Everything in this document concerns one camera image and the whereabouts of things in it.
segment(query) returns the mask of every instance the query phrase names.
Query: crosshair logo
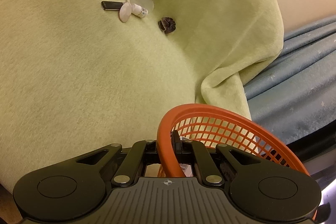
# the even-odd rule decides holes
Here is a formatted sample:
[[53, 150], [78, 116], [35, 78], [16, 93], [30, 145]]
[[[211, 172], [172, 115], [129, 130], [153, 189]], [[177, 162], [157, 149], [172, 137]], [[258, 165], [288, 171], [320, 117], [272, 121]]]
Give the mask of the crosshair logo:
[[170, 184], [174, 183], [171, 180], [167, 179], [163, 182], [164, 184], [166, 184], [167, 186], [169, 186]]

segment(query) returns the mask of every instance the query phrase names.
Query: clear plastic piece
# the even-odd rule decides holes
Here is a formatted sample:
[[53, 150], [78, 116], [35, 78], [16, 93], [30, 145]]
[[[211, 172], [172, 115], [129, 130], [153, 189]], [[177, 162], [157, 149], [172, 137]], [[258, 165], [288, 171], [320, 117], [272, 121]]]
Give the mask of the clear plastic piece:
[[154, 2], [152, 0], [130, 0], [130, 3], [140, 5], [149, 13], [154, 10]]

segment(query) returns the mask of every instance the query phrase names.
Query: white bottle cap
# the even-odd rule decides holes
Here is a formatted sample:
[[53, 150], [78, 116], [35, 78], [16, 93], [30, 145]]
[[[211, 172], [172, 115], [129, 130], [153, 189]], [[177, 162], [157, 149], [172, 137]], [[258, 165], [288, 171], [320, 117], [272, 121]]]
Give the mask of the white bottle cap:
[[148, 11], [140, 5], [132, 4], [132, 14], [143, 18], [148, 14]]

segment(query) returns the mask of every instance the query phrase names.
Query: green fleece blanket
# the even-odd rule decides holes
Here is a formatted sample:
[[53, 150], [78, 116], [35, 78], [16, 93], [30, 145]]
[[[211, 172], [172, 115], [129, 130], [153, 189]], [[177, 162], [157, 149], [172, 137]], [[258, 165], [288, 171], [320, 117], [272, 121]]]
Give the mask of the green fleece blanket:
[[[276, 0], [154, 0], [127, 23], [101, 1], [0, 0], [0, 183], [10, 191], [34, 169], [155, 139], [179, 104], [249, 118], [243, 84], [282, 48]], [[168, 37], [162, 16], [176, 21]]]

